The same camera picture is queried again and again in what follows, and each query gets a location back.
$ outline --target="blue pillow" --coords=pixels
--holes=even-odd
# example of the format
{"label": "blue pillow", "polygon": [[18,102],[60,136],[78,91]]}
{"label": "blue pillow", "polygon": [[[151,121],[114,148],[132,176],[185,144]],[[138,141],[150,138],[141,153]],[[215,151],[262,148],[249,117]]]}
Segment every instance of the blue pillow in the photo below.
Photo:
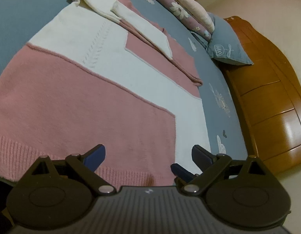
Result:
{"label": "blue pillow", "polygon": [[209,13],[214,22],[214,32],[206,48],[210,58],[232,64],[232,65],[252,65],[242,45],[228,22],[224,19]]}

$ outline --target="wooden headboard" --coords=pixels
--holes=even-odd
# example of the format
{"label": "wooden headboard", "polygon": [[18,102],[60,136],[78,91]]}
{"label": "wooden headboard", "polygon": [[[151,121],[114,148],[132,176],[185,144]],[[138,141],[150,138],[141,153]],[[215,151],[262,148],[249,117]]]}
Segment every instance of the wooden headboard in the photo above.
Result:
{"label": "wooden headboard", "polygon": [[274,173],[301,163],[301,86],[284,54],[249,22],[225,19],[252,66],[221,64],[240,120],[248,154]]}

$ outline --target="pink and white sweater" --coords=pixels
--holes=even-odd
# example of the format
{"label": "pink and white sweater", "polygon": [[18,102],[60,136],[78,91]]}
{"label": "pink and white sweater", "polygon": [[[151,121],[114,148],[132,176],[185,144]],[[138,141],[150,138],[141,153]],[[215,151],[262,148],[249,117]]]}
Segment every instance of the pink and white sweater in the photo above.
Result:
{"label": "pink and white sweater", "polygon": [[191,148],[210,150],[201,83],[193,58],[130,0],[74,0],[0,77],[0,176],[18,181],[40,155],[97,144],[96,173],[116,187],[171,185],[174,162],[199,173]]}

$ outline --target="beige wall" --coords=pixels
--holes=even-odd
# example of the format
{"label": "beige wall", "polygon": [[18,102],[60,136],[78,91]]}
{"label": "beige wall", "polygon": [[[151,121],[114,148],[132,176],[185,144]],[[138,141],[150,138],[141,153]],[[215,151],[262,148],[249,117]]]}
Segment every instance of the beige wall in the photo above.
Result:
{"label": "beige wall", "polygon": [[[301,67],[301,0],[200,0],[222,18],[237,15],[271,40],[293,66]],[[301,165],[278,176],[291,196],[285,227],[301,234]]]}

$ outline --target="blue bed sheet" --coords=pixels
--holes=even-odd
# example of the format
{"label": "blue bed sheet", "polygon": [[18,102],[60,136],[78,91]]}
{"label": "blue bed sheet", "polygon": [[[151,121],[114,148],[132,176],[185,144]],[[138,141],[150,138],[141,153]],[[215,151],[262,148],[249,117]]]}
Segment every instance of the blue bed sheet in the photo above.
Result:
{"label": "blue bed sheet", "polygon": [[[203,86],[199,88],[206,117],[211,152],[246,159],[247,150],[228,86],[205,49],[156,0],[131,0],[147,19],[166,28],[194,57]],[[0,0],[0,74],[14,54],[45,24],[67,6],[66,0]]]}

